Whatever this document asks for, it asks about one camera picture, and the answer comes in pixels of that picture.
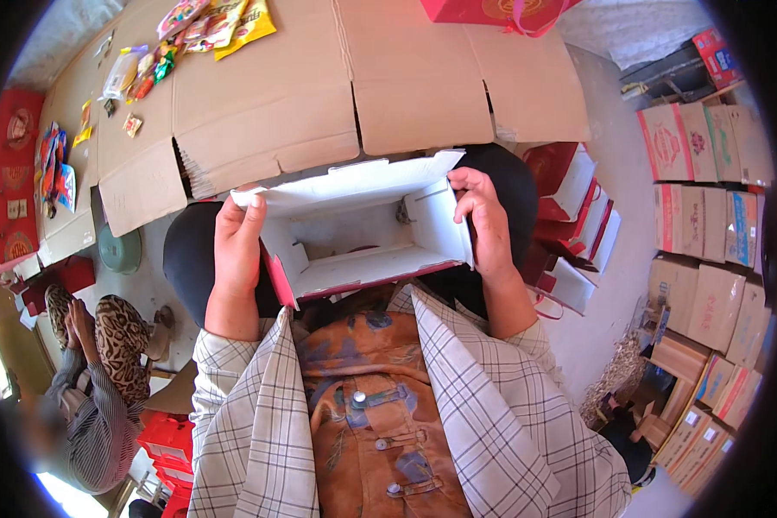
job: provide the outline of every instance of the hand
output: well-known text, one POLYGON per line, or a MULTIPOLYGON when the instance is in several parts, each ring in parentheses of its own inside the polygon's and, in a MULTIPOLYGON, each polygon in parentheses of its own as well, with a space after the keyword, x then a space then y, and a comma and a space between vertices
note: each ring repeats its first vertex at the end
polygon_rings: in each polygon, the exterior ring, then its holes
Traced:
POLYGON ((66 348, 80 349, 80 340, 78 338, 78 333, 75 331, 72 315, 70 313, 66 313, 66 317, 63 318, 63 325, 66 327, 66 334, 69 336, 69 340, 66 342, 66 348))
POLYGON ((268 204, 259 195, 251 198, 247 211, 236 205, 231 196, 224 202, 216 216, 215 294, 240 300, 254 297, 259 284, 259 233, 267 212, 268 204))
POLYGON ((455 223, 469 216, 475 244, 475 268, 485 281, 517 275, 509 247, 509 223, 495 186, 483 172, 470 167, 449 171, 456 191, 455 223))
POLYGON ((92 363, 99 359, 98 346, 95 344, 95 319, 86 310, 86 304, 76 298, 69 303, 69 318, 78 336, 78 341, 83 347, 83 355, 86 361, 92 363))

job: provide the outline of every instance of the plaid jacket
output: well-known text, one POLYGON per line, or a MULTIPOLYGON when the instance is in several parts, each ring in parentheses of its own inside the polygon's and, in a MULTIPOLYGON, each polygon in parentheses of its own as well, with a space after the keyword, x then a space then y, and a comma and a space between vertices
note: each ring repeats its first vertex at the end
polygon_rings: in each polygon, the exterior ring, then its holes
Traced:
MULTIPOLYGON (((616 516, 631 498, 625 463, 562 388, 540 323, 505 341, 419 287, 387 311, 417 318, 426 369, 475 516, 616 516)), ((202 330, 190 416, 195 482, 188 516, 319 516, 305 391, 291 311, 260 342, 202 330)))

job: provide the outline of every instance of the pile of wood shavings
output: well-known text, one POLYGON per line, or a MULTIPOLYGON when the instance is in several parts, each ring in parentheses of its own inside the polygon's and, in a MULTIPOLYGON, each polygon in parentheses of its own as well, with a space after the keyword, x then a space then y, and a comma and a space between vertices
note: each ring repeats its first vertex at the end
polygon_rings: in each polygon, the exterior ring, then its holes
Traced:
POLYGON ((612 392, 619 404, 625 404, 639 387, 645 363, 639 353, 639 337, 635 332, 628 332, 616 343, 616 353, 601 374, 601 379, 587 388, 578 411, 591 430, 597 430, 604 424, 596 411, 601 407, 604 394, 612 392))

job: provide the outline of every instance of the leopard print pants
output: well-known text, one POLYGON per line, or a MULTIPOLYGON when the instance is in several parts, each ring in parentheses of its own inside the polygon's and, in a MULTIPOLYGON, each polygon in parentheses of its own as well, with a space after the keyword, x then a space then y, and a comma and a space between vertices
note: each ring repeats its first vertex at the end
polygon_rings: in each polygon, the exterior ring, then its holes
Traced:
MULTIPOLYGON (((74 297, 59 284, 46 289, 46 307, 61 348, 69 336, 63 319, 74 297)), ((95 343, 104 370, 129 405, 150 397, 150 377, 141 365, 141 354, 150 342, 151 324, 144 321, 132 304, 107 295, 95 309, 95 343)))

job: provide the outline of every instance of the shoe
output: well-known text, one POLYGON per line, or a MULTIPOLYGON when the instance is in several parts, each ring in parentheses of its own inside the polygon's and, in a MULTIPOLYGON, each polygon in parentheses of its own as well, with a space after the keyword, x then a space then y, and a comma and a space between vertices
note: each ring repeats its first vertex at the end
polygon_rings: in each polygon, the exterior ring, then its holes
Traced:
MULTIPOLYGON (((165 326, 168 330, 171 330, 176 325, 176 317, 173 315, 173 310, 170 309, 170 306, 162 306, 161 309, 155 312, 152 321, 155 324, 165 326)), ((150 343, 146 346, 146 351, 144 351, 146 357, 156 363, 167 361, 170 358, 171 338, 168 336, 163 340, 155 341, 154 337, 155 331, 153 331, 153 337, 150 338, 150 343)))

